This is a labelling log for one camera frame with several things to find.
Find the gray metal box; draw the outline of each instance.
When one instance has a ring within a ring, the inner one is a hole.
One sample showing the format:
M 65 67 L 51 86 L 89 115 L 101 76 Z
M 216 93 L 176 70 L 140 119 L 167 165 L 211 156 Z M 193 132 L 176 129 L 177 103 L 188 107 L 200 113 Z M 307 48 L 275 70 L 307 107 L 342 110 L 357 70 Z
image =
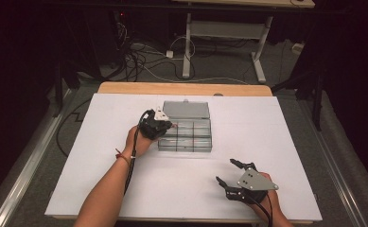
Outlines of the gray metal box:
M 161 151 L 210 152 L 211 122 L 207 102 L 165 101 L 163 112 L 175 125 L 158 141 Z

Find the dark background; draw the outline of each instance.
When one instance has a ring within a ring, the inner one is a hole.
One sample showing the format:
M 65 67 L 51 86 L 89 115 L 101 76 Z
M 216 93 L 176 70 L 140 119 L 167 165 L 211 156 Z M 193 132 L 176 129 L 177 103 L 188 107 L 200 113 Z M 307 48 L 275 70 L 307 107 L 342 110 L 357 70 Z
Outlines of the dark background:
M 268 41 L 307 41 L 291 77 L 307 71 L 324 74 L 334 111 L 368 170 L 368 1 L 315 3 L 316 9 L 352 8 L 341 17 L 276 16 Z M 107 13 L 0 1 L 0 184 L 48 108 L 55 66 L 99 76 L 100 64 L 118 64 L 112 62 L 118 51 Z M 182 34 L 184 14 L 147 14 L 130 12 L 123 19 L 160 46 L 171 42 L 174 33 Z M 158 35 L 151 33 L 155 26 Z

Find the cable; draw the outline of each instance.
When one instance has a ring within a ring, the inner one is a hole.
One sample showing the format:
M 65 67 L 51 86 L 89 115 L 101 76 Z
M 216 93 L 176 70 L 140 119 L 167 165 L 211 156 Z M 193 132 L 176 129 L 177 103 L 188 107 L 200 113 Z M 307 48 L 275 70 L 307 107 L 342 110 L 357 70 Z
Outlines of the cable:
M 192 53 L 189 57 L 194 56 L 194 55 L 195 55 L 195 51 L 196 51 L 195 44 L 194 44 L 190 39 L 187 39 L 187 38 L 186 38 L 186 36 L 181 36 L 181 37 L 178 37 L 177 39 L 175 39 L 175 40 L 172 42 L 171 46 L 169 47 L 169 50 L 172 50 L 172 46 L 175 44 L 175 42 L 177 42 L 177 41 L 178 41 L 178 40 L 180 40 L 180 39 L 185 39 L 185 40 L 190 41 L 190 43 L 193 45 L 193 53 Z
M 162 52 L 158 51 L 156 48 L 154 48 L 154 47 L 152 47 L 152 46 L 149 46 L 149 45 L 146 45 L 146 44 L 140 44 L 140 43 L 132 43 L 132 45 L 142 45 L 142 46 L 143 46 L 143 48 L 142 48 L 142 49 L 139 49 L 139 50 L 134 49 L 134 50 L 136 50 L 136 51 L 142 51 L 142 50 L 144 50 L 144 49 L 147 47 L 147 48 L 149 48 L 149 49 L 153 49 L 153 50 L 155 50 L 156 52 L 149 52 L 149 51 L 146 51 L 145 53 L 149 53 L 149 54 L 159 54 L 159 55 L 164 55 L 164 56 L 165 56 L 165 54 L 163 54 Z
M 140 65 L 140 66 L 143 67 L 145 70 L 147 70 L 155 78 L 157 78 L 159 80 L 167 81 L 167 82 L 185 83 L 185 82 L 200 82 L 200 81 L 207 81 L 207 80 L 214 80 L 214 79 L 228 79 L 228 80 L 236 81 L 236 82 L 243 83 L 243 84 L 246 84 L 246 85 L 250 85 L 249 83 L 244 82 L 242 80 L 239 80 L 239 79 L 230 79 L 230 78 L 192 79 L 192 80 L 185 80 L 185 81 L 177 81 L 177 80 L 171 80 L 171 79 L 163 79 L 163 78 L 160 78 L 160 77 L 156 76 L 155 74 L 153 74 L 145 65 Z
M 123 39 L 123 41 L 122 41 L 122 44 L 121 44 L 121 46 L 124 44 L 124 42 L 127 40 L 127 36 L 128 36 L 128 30 L 127 30 L 127 28 L 124 26 L 124 24 L 122 24 L 122 23 L 117 23 L 119 26 L 122 26 L 122 28 L 123 28 L 123 30 L 122 30 L 122 32 L 121 32 L 121 34 L 119 35 L 119 37 L 118 37 L 118 39 L 120 40 L 121 39 L 121 37 L 122 37 L 122 34 L 124 34 L 125 33 L 125 35 L 124 35 L 124 39 Z
M 142 123 L 143 117 L 148 113 L 148 111 L 145 111 L 139 119 L 139 123 L 137 124 L 137 128 L 136 131 L 134 132 L 134 137 L 133 137 L 133 148 L 132 148 L 132 156 L 131 156 L 131 164 L 130 164 L 130 170 L 128 172 L 128 177 L 127 177 L 127 181 L 125 181 L 125 191 L 124 191 L 124 195 L 127 193 L 128 187 L 130 186 L 130 182 L 131 182 L 131 176 L 133 174 L 133 168 L 134 168 L 134 161 L 136 159 L 136 142 L 137 142 L 137 135 L 139 134 L 139 127 L 140 124 Z
M 210 39 L 204 39 L 203 37 L 200 37 L 200 36 L 191 36 L 195 39 L 199 39 L 199 40 L 202 40 L 202 41 L 207 41 L 207 42 L 212 42 L 214 44 L 219 44 L 219 45 L 222 45 L 222 46 L 225 46 L 226 48 L 222 48 L 222 49 L 229 49 L 229 48 L 240 48 L 240 47 L 243 47 L 248 41 L 250 41 L 251 39 L 229 39 L 229 40 L 223 40 L 223 39 L 220 39 L 218 41 L 218 38 L 219 37 L 209 37 Z
M 65 123 L 65 121 L 68 119 L 69 116 L 71 116 L 72 114 L 76 116 L 76 119 L 75 119 L 75 122 L 82 122 L 83 120 L 79 120 L 79 115 L 80 113 L 75 113 L 75 111 L 83 106 L 85 103 L 89 102 L 90 100 L 92 100 L 91 98 L 83 101 L 82 103 L 80 103 L 78 105 L 78 107 L 76 107 L 69 115 L 67 115 L 63 120 L 62 122 L 60 123 L 60 126 L 58 127 L 57 129 L 57 133 L 56 133 L 56 142 L 57 142 L 57 147 L 59 148 L 59 150 L 61 151 L 61 153 L 65 156 L 65 157 L 68 157 L 68 154 L 65 152 L 65 150 L 63 150 L 62 146 L 61 146 L 61 143 L 60 143 L 60 131 L 61 131 L 61 128 L 63 126 L 63 124 Z
M 272 214 L 270 215 L 269 212 L 266 210 L 266 208 L 264 208 L 258 201 L 256 201 L 254 198 L 252 197 L 248 197 L 258 208 L 260 208 L 260 210 L 266 215 L 267 220 L 268 220 L 268 227 L 272 227 Z

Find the wrist strap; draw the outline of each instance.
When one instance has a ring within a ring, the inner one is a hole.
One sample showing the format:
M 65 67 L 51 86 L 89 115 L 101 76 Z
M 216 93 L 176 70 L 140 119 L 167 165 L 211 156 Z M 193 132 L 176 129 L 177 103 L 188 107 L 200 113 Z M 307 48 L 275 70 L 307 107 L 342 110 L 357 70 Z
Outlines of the wrist strap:
M 116 155 L 115 155 L 115 158 L 118 159 L 118 158 L 122 158 L 123 160 L 125 160 L 125 162 L 127 162 L 128 166 L 131 165 L 131 162 L 128 160 L 127 157 L 125 157 L 124 155 L 122 155 L 121 151 L 119 151 L 117 148 L 115 149 L 116 152 L 118 152 Z

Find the desk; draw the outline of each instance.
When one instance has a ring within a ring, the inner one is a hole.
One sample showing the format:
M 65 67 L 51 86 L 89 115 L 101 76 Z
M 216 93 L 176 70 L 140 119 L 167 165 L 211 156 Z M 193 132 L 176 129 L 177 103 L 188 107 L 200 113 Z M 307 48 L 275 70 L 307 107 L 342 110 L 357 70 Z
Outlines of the desk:
M 241 6 L 258 6 L 272 8 L 314 8 L 312 0 L 174 0 L 177 2 L 186 2 L 189 5 L 195 3 L 206 4 L 230 4 Z M 267 17 L 265 24 L 239 24 L 239 23 L 223 23 L 210 21 L 192 21 L 191 13 L 187 13 L 186 19 L 186 42 L 184 54 L 183 77 L 190 77 L 190 37 L 196 36 L 213 36 L 213 37 L 229 37 L 239 39 L 258 39 L 258 46 L 255 52 L 252 52 L 252 63 L 260 83 L 266 82 L 263 68 L 260 63 L 260 56 L 263 51 L 264 43 L 269 34 L 272 24 L 272 16 Z
M 90 190 L 113 163 L 114 149 L 122 148 L 126 131 L 137 124 L 141 113 L 163 106 L 165 100 L 187 98 L 209 104 L 211 153 L 162 152 L 153 144 L 136 161 L 119 219 L 259 221 L 243 203 L 228 201 L 215 179 L 220 176 L 235 185 L 243 170 L 230 164 L 230 158 L 254 162 L 259 170 L 271 173 L 280 186 L 282 209 L 292 221 L 310 223 L 322 219 L 278 101 L 268 87 L 106 82 L 98 91 L 46 215 L 75 218 Z

